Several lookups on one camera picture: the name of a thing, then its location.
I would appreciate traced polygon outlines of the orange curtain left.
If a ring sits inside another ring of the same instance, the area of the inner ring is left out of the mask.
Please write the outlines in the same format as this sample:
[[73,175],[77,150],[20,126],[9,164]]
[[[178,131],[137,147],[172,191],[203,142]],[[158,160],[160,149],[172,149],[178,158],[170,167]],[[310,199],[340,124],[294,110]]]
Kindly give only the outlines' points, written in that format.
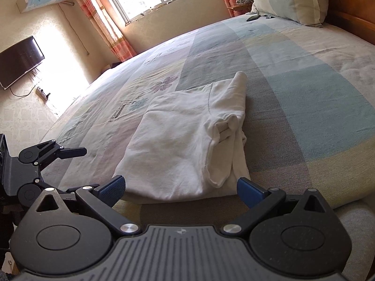
[[100,0],[76,0],[113,55],[121,62],[136,52],[109,16]]

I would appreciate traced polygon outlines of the white power strip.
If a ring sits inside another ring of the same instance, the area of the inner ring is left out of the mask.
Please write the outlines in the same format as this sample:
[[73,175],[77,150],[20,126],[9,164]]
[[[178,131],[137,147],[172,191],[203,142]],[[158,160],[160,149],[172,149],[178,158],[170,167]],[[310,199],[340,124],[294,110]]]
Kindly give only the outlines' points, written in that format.
[[50,96],[51,93],[50,93],[50,92],[47,93],[47,92],[45,92],[42,88],[37,87],[37,88],[36,88],[36,94],[37,94],[41,99],[43,99],[43,100],[46,102],[46,101],[48,101],[49,96]]

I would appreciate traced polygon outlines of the wooden bedside table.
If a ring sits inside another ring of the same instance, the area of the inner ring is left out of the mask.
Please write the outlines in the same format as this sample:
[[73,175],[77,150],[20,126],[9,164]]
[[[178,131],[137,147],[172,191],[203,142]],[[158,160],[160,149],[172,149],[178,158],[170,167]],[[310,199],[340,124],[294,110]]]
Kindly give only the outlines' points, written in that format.
[[235,4],[228,7],[228,11],[233,14],[234,17],[250,12],[252,9],[252,3]]

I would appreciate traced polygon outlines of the white long-sleeve shirt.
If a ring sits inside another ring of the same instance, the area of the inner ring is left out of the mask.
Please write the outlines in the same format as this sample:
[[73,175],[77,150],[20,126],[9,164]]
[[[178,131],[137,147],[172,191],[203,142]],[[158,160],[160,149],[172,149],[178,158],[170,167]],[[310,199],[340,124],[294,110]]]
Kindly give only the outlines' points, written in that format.
[[247,76],[155,97],[115,173],[125,200],[182,202],[236,193],[248,177],[242,130]]

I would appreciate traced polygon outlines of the black remote control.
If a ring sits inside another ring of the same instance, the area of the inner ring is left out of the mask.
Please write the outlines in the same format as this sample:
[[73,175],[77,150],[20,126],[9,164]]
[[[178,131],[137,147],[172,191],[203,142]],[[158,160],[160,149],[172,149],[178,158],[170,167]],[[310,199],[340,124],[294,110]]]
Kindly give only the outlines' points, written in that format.
[[247,21],[251,22],[251,21],[255,21],[255,20],[259,19],[259,18],[260,18],[260,15],[252,14],[252,15],[250,15],[250,17],[248,17]]

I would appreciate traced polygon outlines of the black wall television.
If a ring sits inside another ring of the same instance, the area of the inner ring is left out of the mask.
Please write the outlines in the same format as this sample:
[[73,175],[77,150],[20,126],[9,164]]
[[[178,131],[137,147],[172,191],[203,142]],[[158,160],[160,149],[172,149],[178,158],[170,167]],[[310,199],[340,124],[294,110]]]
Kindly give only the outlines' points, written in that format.
[[0,53],[1,88],[7,90],[45,59],[34,36],[29,36]]

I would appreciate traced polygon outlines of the wooden headboard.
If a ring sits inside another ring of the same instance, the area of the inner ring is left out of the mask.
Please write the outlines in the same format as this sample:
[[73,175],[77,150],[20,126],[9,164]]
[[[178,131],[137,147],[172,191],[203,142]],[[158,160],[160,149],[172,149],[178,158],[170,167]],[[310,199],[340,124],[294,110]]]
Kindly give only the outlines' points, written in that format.
[[374,44],[374,0],[329,0],[325,21]]

